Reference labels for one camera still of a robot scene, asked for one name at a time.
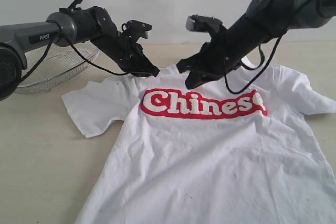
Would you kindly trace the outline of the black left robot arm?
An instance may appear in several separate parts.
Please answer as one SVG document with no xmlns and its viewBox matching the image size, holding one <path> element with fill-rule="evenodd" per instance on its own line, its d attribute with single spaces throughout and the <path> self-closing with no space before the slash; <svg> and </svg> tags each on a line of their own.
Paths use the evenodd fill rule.
<svg viewBox="0 0 336 224">
<path fill-rule="evenodd" d="M 152 25 L 130 20 L 118 31 L 106 9 L 61 8 L 44 22 L 1 26 L 1 100 L 14 93 L 46 58 L 51 45 L 74 47 L 91 42 L 112 59 L 123 75 L 156 77 L 159 69 L 145 56 L 139 38 Z"/>
</svg>

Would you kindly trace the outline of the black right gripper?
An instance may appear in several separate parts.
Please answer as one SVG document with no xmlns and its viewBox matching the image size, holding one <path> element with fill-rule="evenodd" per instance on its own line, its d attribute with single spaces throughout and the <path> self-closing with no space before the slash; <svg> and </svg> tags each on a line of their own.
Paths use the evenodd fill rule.
<svg viewBox="0 0 336 224">
<path fill-rule="evenodd" d="M 188 71 L 185 85 L 192 90 L 221 79 L 242 64 L 241 59 L 233 62 L 227 54 L 226 29 L 223 28 L 213 35 L 210 42 L 203 43 L 198 53 L 181 59 L 176 67 L 179 73 Z"/>
</svg>

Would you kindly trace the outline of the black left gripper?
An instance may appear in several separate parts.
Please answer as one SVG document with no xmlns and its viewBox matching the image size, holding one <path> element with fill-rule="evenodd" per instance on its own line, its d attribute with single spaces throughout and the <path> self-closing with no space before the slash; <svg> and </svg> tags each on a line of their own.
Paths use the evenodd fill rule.
<svg viewBox="0 0 336 224">
<path fill-rule="evenodd" d="M 156 77 L 160 70 L 144 57 L 139 47 L 131 44 L 129 39 L 114 38 L 112 36 L 99 37 L 99 49 L 112 59 L 124 74 L 135 77 Z"/>
</svg>

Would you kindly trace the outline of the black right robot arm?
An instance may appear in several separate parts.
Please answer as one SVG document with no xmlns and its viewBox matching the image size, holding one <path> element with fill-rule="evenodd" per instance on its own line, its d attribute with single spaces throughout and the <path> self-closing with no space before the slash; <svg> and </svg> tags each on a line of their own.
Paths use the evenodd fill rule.
<svg viewBox="0 0 336 224">
<path fill-rule="evenodd" d="M 270 60 L 262 51 L 255 67 L 247 66 L 243 58 L 272 39 L 280 41 L 291 29 L 319 28 L 333 17 L 335 0 L 252 0 L 229 28 L 215 17 L 191 15 L 187 30 L 208 33 L 211 39 L 198 53 L 180 60 L 176 66 L 179 73 L 189 73 L 185 80 L 188 89 L 225 78 L 240 67 L 248 71 L 266 69 Z"/>
</svg>

